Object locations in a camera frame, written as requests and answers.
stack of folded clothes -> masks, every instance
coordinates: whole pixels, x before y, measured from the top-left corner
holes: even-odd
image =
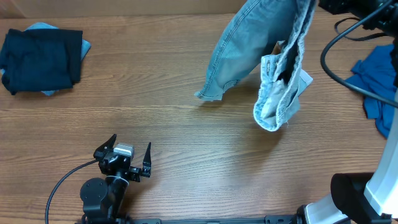
[[[0,52],[2,84],[12,95],[18,91],[51,95],[55,90],[72,88],[80,81],[81,59],[90,49],[82,37],[83,31],[44,23],[24,32],[9,29]]]

jeans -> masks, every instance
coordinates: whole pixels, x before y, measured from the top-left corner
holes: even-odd
[[[261,63],[254,119],[266,130],[278,130],[299,110],[297,98],[308,85],[300,75],[301,61],[314,11],[315,0],[248,0],[224,30],[205,86],[195,96],[221,100],[226,90]],[[278,41],[284,41],[281,53],[270,55]]]

black cable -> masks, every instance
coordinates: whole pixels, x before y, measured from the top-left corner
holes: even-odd
[[[73,170],[69,171],[69,173],[67,173],[66,175],[64,175],[64,176],[60,179],[60,181],[58,181],[58,183],[55,185],[54,189],[52,190],[52,192],[51,192],[51,194],[50,194],[50,197],[49,197],[49,200],[47,201],[47,206],[45,207],[45,216],[44,216],[45,224],[49,224],[49,210],[50,210],[51,199],[52,199],[52,197],[54,196],[54,194],[55,194],[55,192],[57,191],[57,189],[59,188],[59,186],[62,184],[62,182],[63,182],[67,177],[69,177],[72,173],[74,173],[74,172],[80,170],[80,169],[83,168],[83,167],[86,167],[86,166],[88,166],[88,165],[91,165],[91,164],[93,164],[93,163],[95,163],[95,162],[98,162],[98,161],[95,159],[95,160],[93,160],[93,161],[87,162],[87,163],[85,163],[85,164],[83,164],[83,165],[80,165],[80,166],[74,168]]]
[[[349,17],[349,18],[345,18],[345,19],[342,19],[342,20],[336,22],[335,23],[335,31],[336,31],[337,34],[340,34],[340,31],[338,30],[338,26],[342,22],[347,21],[349,19],[360,21],[360,19],[357,18],[357,17]],[[347,37],[347,36],[344,36],[344,38],[346,38],[348,40],[353,40],[353,41],[365,41],[365,40],[371,40],[371,39],[375,39],[375,38],[379,38],[379,37],[385,37],[385,36],[388,36],[388,35],[385,32],[380,32],[380,33],[377,33],[377,34],[367,35],[366,37]]]
[[[374,16],[376,16],[377,14],[379,14],[380,12],[382,12],[383,10],[385,10],[389,5],[391,5],[394,2],[394,0],[389,0],[388,2],[384,3],[381,7],[379,7],[378,9],[376,9],[374,12],[370,13],[370,15],[366,16],[364,19],[362,19],[361,21],[355,23],[354,25],[352,25],[350,28],[346,29],[344,32],[342,32],[341,34],[337,35],[337,37],[335,37],[333,40],[331,40],[329,42],[328,45],[326,45],[326,47],[323,49],[322,54],[321,54],[321,66],[324,69],[324,71],[326,72],[326,74],[328,74],[330,76],[330,78],[332,78],[334,81],[342,84],[343,86],[349,88],[350,90],[356,91],[362,95],[368,96],[370,98],[374,98],[375,100],[379,100],[385,104],[391,105],[395,108],[398,108],[398,102],[395,102],[394,100],[389,100],[385,97],[379,96],[377,94],[374,94],[370,91],[366,91],[362,88],[358,88],[346,81],[344,81],[342,78],[338,77],[336,74],[334,74],[326,65],[326,54],[328,53],[328,51],[330,50],[330,48],[337,42],[339,41],[341,38],[343,38],[344,36],[346,36],[347,34],[349,34],[351,31],[355,30],[357,27],[359,27],[360,25],[364,24],[366,21],[370,20],[371,18],[373,18]]]

